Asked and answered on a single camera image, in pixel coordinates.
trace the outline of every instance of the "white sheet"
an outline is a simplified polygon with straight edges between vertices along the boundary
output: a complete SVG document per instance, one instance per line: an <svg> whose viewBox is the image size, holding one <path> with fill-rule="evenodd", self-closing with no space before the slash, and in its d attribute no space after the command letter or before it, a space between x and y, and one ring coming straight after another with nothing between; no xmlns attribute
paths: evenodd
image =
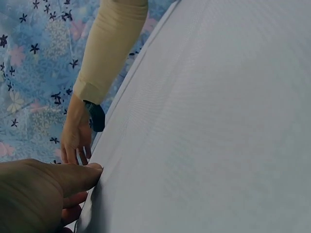
<svg viewBox="0 0 311 233"><path fill-rule="evenodd" d="M310 11L181 1L115 101L77 232L309 231Z"/></svg>

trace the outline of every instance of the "sleeve cuff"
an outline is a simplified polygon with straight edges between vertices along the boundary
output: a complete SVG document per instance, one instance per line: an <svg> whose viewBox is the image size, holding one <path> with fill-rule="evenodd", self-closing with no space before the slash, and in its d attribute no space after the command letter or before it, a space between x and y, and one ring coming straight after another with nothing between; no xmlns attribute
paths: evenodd
<svg viewBox="0 0 311 233"><path fill-rule="evenodd" d="M76 83L73 86L74 94L82 101L87 100L94 104L101 104L105 98L96 86L84 81L79 74Z"/></svg>

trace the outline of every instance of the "blue floral fabric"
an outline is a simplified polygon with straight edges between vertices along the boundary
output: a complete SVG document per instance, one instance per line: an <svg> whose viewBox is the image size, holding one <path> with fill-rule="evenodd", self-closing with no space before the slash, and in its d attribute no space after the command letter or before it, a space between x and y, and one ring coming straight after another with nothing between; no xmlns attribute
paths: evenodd
<svg viewBox="0 0 311 233"><path fill-rule="evenodd" d="M141 35L103 103L174 0L149 0ZM0 1L0 162L59 163L60 135L99 0Z"/></svg>

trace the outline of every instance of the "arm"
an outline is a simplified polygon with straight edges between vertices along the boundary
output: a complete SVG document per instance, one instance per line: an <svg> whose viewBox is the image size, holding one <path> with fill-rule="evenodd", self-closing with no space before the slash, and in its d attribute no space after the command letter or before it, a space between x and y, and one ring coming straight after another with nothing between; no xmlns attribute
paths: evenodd
<svg viewBox="0 0 311 233"><path fill-rule="evenodd" d="M101 0L68 108L71 122L88 120L83 100L102 103L139 37L147 12L148 0Z"/></svg>

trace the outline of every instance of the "watch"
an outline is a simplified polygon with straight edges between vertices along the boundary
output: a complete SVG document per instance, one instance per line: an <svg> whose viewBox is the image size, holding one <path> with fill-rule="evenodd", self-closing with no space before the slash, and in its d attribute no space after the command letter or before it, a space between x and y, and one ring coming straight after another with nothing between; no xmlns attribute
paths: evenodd
<svg viewBox="0 0 311 233"><path fill-rule="evenodd" d="M84 100L85 108L87 109L92 119L92 129L95 132L102 132L105 128L105 112L98 104Z"/></svg>

